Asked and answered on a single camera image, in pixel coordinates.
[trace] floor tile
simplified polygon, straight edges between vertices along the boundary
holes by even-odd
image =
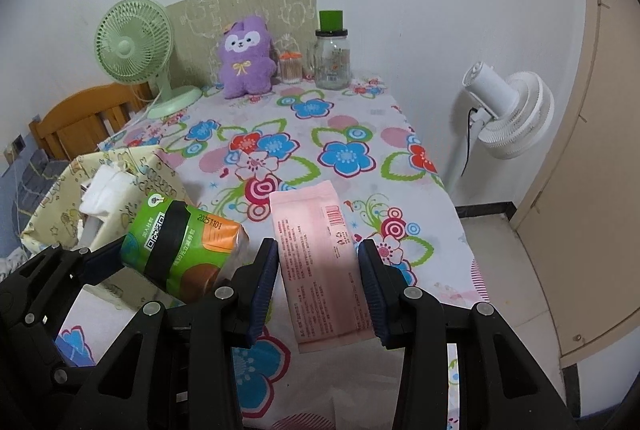
[[[472,217],[461,222],[491,303],[511,327],[548,310],[529,256],[504,216]]]
[[[514,332],[564,400],[564,383],[560,372],[560,347],[551,314],[546,311],[517,327]]]

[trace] pink flower print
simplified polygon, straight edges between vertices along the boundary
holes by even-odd
[[[269,157],[268,152],[251,152],[247,154],[240,152],[240,158],[236,162],[238,169],[236,175],[243,181],[255,177],[258,181],[263,181],[271,172],[278,169],[278,158]]]
[[[380,254],[382,262],[387,265],[399,265],[402,262],[402,255],[404,252],[400,247],[399,240],[396,240],[391,235],[386,235],[385,238],[382,238],[380,233],[376,233],[371,237],[371,239],[375,242],[376,248],[378,248],[378,253]]]

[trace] door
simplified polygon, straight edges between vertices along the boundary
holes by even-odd
[[[600,0],[593,71],[558,165],[517,232],[562,366],[640,324],[640,4]]]

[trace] floral tablecloth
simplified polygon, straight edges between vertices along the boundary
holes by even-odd
[[[471,306],[487,299],[436,168],[382,82],[354,80],[344,91],[321,91],[312,81],[278,84],[267,95],[234,100],[225,100],[221,90],[206,88],[189,108],[132,124],[101,148],[161,145],[195,204],[242,222],[252,251],[273,236],[270,192],[330,179],[354,243],[372,238],[409,285],[442,302]],[[97,321],[74,305],[58,338],[79,362],[99,360],[132,316],[100,309]],[[449,355],[449,427],[456,428],[454,346]],[[298,353],[279,275],[262,336],[233,357],[247,426],[390,428],[402,350],[385,350],[373,339]]]

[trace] white standing fan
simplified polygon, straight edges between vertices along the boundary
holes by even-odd
[[[444,176],[448,192],[462,175],[477,140],[498,159],[512,159],[536,144],[554,115],[554,96],[533,72],[517,72],[503,80],[482,61],[465,74],[464,89],[478,102],[470,116],[468,142],[461,144]]]
[[[94,48],[102,69],[117,82],[155,82],[159,93],[147,108],[149,119],[171,115],[202,95],[194,86],[171,87],[174,31],[166,9],[151,0],[123,0],[109,9],[95,31]]]

